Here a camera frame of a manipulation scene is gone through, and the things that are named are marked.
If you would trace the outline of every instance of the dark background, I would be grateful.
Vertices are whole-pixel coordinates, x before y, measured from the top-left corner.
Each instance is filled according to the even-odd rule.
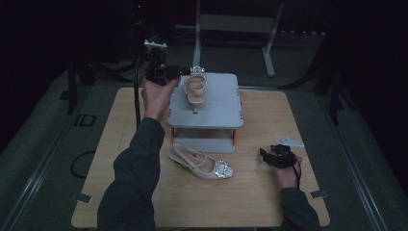
[[[135,58],[138,44],[152,28],[171,40],[175,24],[194,24],[194,1],[147,2],[141,9],[138,5],[142,1],[125,0],[0,2],[0,150],[52,81],[66,71],[72,51],[80,51],[96,62],[115,63]],[[258,11],[259,4],[268,4],[235,1],[232,6],[236,8],[231,8],[231,1],[217,2],[222,4],[203,1],[203,11],[229,9],[246,14]],[[259,15],[268,14],[265,9]],[[402,0],[288,1],[279,26],[279,31],[299,34],[327,32],[311,71],[332,63],[340,67],[342,85],[406,192],[408,183],[402,176],[407,163],[404,144],[408,142],[407,15],[408,7]],[[147,19],[146,27],[141,31],[132,27],[142,18]]]

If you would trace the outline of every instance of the dark sleeve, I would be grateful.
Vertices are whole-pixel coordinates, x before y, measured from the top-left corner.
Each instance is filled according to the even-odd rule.
[[[286,188],[281,191],[281,195],[283,230],[321,230],[318,214],[304,192],[297,188]]]
[[[155,230],[151,197],[159,181],[164,137],[157,120],[141,121],[130,147],[114,162],[115,180],[99,205],[98,230]]]

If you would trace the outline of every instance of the wooden table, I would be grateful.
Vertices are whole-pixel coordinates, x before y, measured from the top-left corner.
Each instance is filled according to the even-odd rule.
[[[112,106],[97,147],[82,194],[92,197],[90,203],[78,201],[72,217],[75,227],[96,227],[96,214],[104,191],[114,181],[113,162],[129,146],[135,133],[133,89],[120,89]],[[158,227],[271,227],[282,221],[280,193],[271,169],[262,162],[259,148],[269,150],[274,140],[288,135],[302,141],[284,92],[240,90],[243,127],[237,133],[233,154],[211,154],[230,164],[230,179],[205,181],[167,156],[170,127],[162,122],[166,137],[161,150],[161,177],[153,195]],[[141,114],[144,107],[141,102]],[[319,215],[319,222],[330,222],[321,197],[310,192],[319,186],[303,147],[293,147],[303,158],[300,188]]]

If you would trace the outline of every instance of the beige high heel shoe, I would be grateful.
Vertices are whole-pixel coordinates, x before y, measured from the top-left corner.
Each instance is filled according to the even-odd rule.
[[[205,100],[205,89],[207,87],[207,80],[204,76],[204,69],[195,66],[191,69],[191,76],[184,82],[184,92],[187,99],[193,105],[193,112],[198,113],[198,105]]]
[[[209,157],[205,152],[189,149],[179,141],[171,146],[168,157],[203,180],[225,179],[234,174],[234,170],[224,161]]]

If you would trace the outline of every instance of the person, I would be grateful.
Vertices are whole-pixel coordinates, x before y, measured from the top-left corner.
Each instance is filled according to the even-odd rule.
[[[115,180],[105,191],[97,212],[98,230],[155,230],[152,194],[160,177],[161,125],[173,89],[180,79],[161,87],[143,80],[145,114],[129,148],[114,162]],[[301,158],[296,168],[300,169]],[[282,194],[284,230],[320,230],[319,218],[304,192],[297,188],[292,168],[272,167]]]

